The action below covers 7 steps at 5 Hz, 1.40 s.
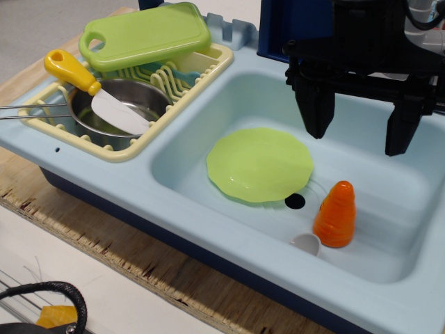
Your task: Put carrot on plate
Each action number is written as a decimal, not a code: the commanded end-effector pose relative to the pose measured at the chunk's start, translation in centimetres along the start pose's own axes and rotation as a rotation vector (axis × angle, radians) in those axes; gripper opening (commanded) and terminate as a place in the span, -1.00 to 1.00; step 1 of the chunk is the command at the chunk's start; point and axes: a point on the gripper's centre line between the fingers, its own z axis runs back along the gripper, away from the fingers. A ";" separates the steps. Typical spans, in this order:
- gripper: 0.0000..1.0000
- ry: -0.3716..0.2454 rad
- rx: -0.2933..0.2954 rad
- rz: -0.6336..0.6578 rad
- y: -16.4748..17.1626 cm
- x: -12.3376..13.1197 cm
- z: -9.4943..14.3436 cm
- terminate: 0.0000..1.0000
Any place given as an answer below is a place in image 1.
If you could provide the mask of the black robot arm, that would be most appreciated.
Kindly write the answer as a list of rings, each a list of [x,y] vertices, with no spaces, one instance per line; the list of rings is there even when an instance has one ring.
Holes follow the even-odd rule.
[[[336,94],[391,102],[385,153],[405,153],[421,118],[444,103],[444,57],[411,42],[405,21],[418,29],[438,22],[416,21],[407,1],[333,1],[332,11],[332,36],[290,40],[283,48],[305,129],[324,136]]]

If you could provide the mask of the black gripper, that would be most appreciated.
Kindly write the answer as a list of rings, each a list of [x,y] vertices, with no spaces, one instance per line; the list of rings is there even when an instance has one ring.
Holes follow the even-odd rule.
[[[337,55],[333,38],[288,41],[284,46],[289,57],[286,82],[293,87],[307,132],[316,139],[324,137],[334,117],[337,93],[393,102],[385,154],[405,154],[422,117],[422,104],[402,96],[407,78],[406,45],[403,38],[398,49],[376,61],[372,55],[359,56],[355,50]]]

